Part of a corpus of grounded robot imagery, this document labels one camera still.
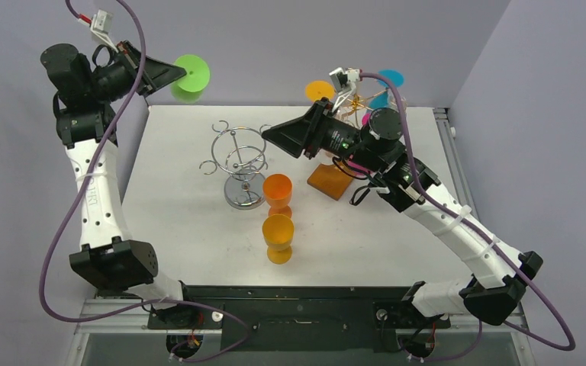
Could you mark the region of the yellow wine glass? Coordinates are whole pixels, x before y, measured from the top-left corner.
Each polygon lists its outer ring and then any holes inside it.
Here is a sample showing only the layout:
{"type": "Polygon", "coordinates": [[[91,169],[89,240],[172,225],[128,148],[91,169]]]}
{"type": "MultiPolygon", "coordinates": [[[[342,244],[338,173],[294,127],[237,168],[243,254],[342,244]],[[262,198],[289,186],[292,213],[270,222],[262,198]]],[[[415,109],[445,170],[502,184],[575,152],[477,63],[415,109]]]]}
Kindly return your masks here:
{"type": "Polygon", "coordinates": [[[311,103],[324,98],[332,102],[335,94],[336,91],[333,85],[325,80],[314,80],[309,82],[304,88],[304,95],[311,103]]]}
{"type": "Polygon", "coordinates": [[[267,258],[271,263],[283,265],[291,259],[294,234],[295,225],[284,214],[274,214],[265,219],[262,235],[267,245],[267,258]]]}

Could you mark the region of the gold wire glass rack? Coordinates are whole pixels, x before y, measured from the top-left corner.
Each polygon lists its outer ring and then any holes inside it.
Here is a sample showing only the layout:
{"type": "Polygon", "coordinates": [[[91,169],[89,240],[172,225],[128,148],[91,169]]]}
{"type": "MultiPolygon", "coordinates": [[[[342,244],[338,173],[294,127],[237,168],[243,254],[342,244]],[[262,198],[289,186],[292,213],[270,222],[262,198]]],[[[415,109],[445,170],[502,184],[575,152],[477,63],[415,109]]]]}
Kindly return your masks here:
{"type": "MultiPolygon", "coordinates": [[[[398,109],[388,87],[384,87],[371,96],[361,96],[356,92],[338,109],[336,118],[359,129],[362,116],[365,113],[371,113],[382,107],[398,109]]],[[[335,201],[343,196],[355,177],[363,178],[363,175],[357,176],[346,162],[340,162],[338,166],[335,166],[332,163],[333,155],[331,153],[322,152],[319,158],[320,163],[307,178],[307,184],[335,201]]]]}

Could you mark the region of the dark orange wine glass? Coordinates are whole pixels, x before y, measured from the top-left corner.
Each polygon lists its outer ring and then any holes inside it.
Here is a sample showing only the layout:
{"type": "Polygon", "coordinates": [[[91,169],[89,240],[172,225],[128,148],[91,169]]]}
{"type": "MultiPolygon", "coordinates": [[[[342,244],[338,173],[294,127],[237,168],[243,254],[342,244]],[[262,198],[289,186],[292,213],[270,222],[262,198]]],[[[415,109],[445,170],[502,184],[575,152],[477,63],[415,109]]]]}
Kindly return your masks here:
{"type": "Polygon", "coordinates": [[[282,214],[288,218],[292,217],[292,210],[289,207],[292,196],[292,182],[283,174],[273,174],[263,182],[262,190],[266,203],[269,205],[268,216],[282,214]]]}

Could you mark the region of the pink wine glass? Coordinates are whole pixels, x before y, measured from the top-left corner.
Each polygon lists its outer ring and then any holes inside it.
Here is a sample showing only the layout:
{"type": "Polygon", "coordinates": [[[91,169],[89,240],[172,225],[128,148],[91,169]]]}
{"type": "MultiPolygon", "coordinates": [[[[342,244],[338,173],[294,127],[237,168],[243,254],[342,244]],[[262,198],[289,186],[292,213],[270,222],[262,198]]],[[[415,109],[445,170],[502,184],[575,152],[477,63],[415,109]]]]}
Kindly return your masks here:
{"type": "Polygon", "coordinates": [[[370,114],[371,114],[370,112],[367,112],[362,116],[359,132],[356,134],[356,141],[354,142],[353,151],[349,154],[349,158],[347,159],[347,165],[349,166],[349,168],[352,171],[354,171],[356,173],[357,176],[367,175],[370,173],[370,171],[368,169],[364,168],[363,166],[357,164],[354,161],[354,156],[357,154],[357,152],[360,149],[359,144],[361,143],[361,139],[360,139],[361,129],[364,128],[368,124],[370,114]]]}

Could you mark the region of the silver wire glass rack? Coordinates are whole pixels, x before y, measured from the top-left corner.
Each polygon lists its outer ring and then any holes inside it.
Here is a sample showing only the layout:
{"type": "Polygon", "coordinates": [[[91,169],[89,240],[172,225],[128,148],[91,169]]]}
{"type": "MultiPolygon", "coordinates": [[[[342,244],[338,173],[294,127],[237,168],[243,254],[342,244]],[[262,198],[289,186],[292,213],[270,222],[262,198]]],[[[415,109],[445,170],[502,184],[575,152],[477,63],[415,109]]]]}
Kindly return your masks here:
{"type": "Polygon", "coordinates": [[[269,164],[266,157],[266,141],[261,127],[232,127],[225,120],[213,122],[215,136],[211,141],[210,158],[198,168],[204,175],[221,171],[227,179],[223,186],[225,201],[237,210],[256,209],[265,202],[262,185],[264,171],[269,164]]]}

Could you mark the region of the yellow wine glass front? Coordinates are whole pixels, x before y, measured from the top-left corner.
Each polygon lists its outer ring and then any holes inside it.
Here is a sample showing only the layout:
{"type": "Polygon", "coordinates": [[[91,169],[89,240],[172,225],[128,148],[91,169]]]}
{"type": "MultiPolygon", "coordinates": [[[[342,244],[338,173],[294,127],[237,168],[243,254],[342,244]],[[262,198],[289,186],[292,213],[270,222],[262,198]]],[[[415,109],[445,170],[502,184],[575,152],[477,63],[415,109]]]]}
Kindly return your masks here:
{"type": "Polygon", "coordinates": [[[283,265],[291,259],[294,234],[295,225],[284,214],[274,214],[265,219],[262,235],[267,245],[267,258],[271,263],[283,265]]]}

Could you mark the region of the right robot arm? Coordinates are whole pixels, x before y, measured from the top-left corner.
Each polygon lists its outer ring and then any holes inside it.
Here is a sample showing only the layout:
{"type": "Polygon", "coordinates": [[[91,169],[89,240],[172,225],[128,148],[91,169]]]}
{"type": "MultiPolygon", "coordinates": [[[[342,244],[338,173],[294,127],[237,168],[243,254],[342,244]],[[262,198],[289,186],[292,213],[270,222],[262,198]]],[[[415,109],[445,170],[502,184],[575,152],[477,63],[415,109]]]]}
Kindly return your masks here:
{"type": "Polygon", "coordinates": [[[396,211],[417,221],[443,242],[471,270],[470,278],[441,283],[418,281],[404,295],[403,321],[418,326],[427,318],[469,313],[499,326],[515,311],[543,259],[506,245],[482,227],[402,142],[401,115],[378,108],[361,128],[334,117],[322,98],[302,116],[271,126],[262,138],[290,156],[311,159],[321,150],[351,162],[368,180],[367,189],[396,211]]]}

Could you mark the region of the green wine glass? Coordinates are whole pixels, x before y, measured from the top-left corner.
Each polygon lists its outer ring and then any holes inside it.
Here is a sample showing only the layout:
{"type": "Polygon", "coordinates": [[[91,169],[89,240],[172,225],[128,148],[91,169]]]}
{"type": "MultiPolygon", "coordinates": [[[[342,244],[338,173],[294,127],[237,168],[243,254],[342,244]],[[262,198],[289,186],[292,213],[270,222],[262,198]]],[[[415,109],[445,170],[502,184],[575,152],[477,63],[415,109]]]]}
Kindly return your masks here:
{"type": "Polygon", "coordinates": [[[211,79],[211,71],[208,64],[194,54],[185,54],[178,57],[175,66],[186,71],[185,76],[171,84],[171,93],[175,100],[194,104],[200,99],[211,79]]]}

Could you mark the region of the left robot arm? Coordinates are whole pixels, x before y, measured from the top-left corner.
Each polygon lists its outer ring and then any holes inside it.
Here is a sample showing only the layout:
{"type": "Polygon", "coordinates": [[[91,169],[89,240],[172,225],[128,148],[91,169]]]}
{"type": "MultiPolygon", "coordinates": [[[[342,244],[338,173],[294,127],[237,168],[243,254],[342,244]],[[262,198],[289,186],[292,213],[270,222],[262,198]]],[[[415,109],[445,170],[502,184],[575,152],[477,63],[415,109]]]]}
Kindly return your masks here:
{"type": "Polygon", "coordinates": [[[185,299],[185,285],[160,271],[153,246],[135,240],[124,219],[111,106],[132,94],[151,95],[184,77],[186,71],[143,57],[127,41],[108,48],[108,55],[107,63],[99,65],[94,56],[58,43],[40,56],[56,88],[56,132],[79,192],[81,236],[79,250],[69,256],[69,264],[96,289],[148,300],[161,320],[187,328],[196,321],[197,307],[185,299]]]}

